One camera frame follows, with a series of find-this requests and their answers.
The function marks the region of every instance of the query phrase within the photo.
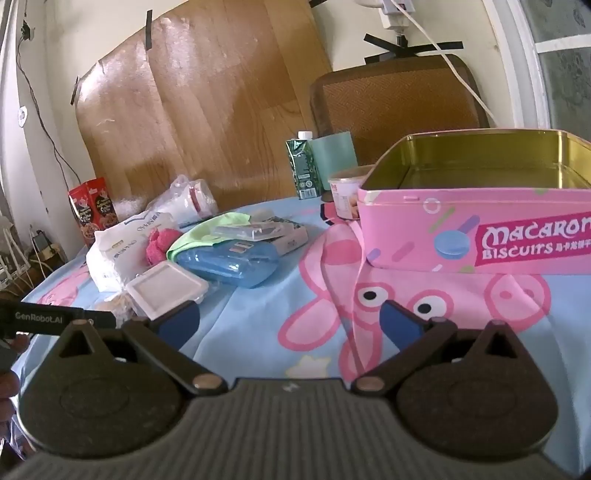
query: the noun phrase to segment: black cable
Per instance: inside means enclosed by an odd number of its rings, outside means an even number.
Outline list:
[[[78,176],[76,171],[72,168],[72,166],[68,163],[68,161],[59,152],[59,150],[56,147],[56,143],[53,141],[53,138],[51,137],[51,135],[47,131],[47,128],[45,127],[45,124],[43,123],[43,118],[41,118],[41,111],[39,109],[39,104],[37,103],[37,97],[35,97],[35,92],[33,91],[33,87],[31,86],[31,82],[29,80],[29,77],[27,76],[27,74],[25,73],[25,71],[22,69],[22,66],[21,66],[21,44],[23,41],[24,41],[24,36],[22,35],[21,38],[18,40],[18,45],[17,45],[17,67],[20,70],[20,72],[22,73],[22,75],[25,77],[25,80],[27,81],[27,85],[29,86],[29,91],[31,93],[31,98],[33,99],[33,105],[35,106],[35,111],[37,112],[37,116],[39,117],[39,123],[41,124],[41,128],[43,129],[43,132],[46,134],[47,138],[49,139],[49,141],[51,142],[51,144],[53,146],[53,156],[55,157],[57,164],[60,166],[61,176],[64,178],[64,183],[66,184],[66,188],[69,190],[70,187],[69,187],[68,182],[66,180],[66,174],[64,173],[64,168],[62,167],[59,158],[61,158],[61,160],[72,171],[72,173],[76,177],[76,180],[78,180],[78,183],[80,184],[80,183],[82,183],[82,181],[80,180],[80,177]]]

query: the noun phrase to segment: white wall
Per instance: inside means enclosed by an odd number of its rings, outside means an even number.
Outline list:
[[[29,156],[25,132],[18,126],[20,107],[17,88],[16,55],[17,8],[13,5],[7,26],[7,41],[0,57],[0,180],[11,208],[15,227],[24,245],[30,245],[29,225],[52,235],[49,215]]]
[[[24,0],[13,3],[2,56],[2,187],[22,243],[30,245],[29,226],[32,225],[46,231],[72,258],[83,246],[67,194],[77,183],[70,176],[66,177],[69,185],[64,182],[53,147],[41,129],[29,87],[16,66],[26,4]],[[22,67],[30,78],[46,128],[61,149],[47,88],[45,7],[41,0],[28,2],[27,22],[35,32],[31,41],[22,43]],[[23,128],[18,125],[21,105],[29,112]]]
[[[61,144],[83,180],[93,176],[92,165],[78,130],[70,99],[77,76],[145,25],[148,9],[154,18],[182,3],[180,0],[47,0],[47,59],[51,101]],[[480,0],[415,0],[416,18],[436,41],[462,40],[457,53],[470,67],[480,93],[504,126],[513,126],[509,90],[496,38]],[[394,41],[374,9],[352,0],[328,0],[315,7],[320,36],[335,70],[361,65],[364,57],[383,50],[363,42],[366,33]],[[426,40],[414,28],[411,44]]]

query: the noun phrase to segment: bottle cap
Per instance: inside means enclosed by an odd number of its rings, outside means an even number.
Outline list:
[[[297,133],[298,140],[312,140],[314,138],[314,134],[308,131],[301,131]]]

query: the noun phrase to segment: white square container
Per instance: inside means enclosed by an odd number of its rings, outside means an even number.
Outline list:
[[[160,262],[131,280],[125,290],[150,320],[185,301],[201,303],[209,283],[170,261]]]

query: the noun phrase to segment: blue plastic container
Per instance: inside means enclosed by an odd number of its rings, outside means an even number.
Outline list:
[[[279,255],[269,242],[229,240],[177,254],[175,263],[205,280],[253,288],[277,269]]]

